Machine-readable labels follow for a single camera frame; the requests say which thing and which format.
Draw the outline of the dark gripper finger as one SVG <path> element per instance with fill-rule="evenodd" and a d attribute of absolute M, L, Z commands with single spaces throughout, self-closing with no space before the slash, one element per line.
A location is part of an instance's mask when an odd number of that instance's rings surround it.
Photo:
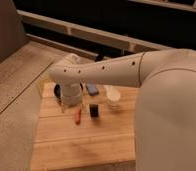
<path fill-rule="evenodd" d="M 61 107 L 61 113 L 64 113 L 65 111 L 65 106 L 63 103 L 60 103 L 60 107 Z"/>

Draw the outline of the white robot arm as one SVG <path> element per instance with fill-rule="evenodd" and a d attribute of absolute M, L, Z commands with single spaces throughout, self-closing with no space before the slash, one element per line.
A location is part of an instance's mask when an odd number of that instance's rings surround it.
<path fill-rule="evenodd" d="M 196 51 L 168 49 L 79 64 L 69 54 L 50 69 L 64 101 L 82 83 L 137 87 L 137 171 L 196 171 Z"/>

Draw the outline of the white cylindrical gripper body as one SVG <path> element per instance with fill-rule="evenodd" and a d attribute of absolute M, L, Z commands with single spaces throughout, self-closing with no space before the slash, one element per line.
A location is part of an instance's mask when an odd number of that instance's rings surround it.
<path fill-rule="evenodd" d="M 82 89 L 79 84 L 61 85 L 61 100 L 68 106 L 75 106 L 82 101 Z"/>

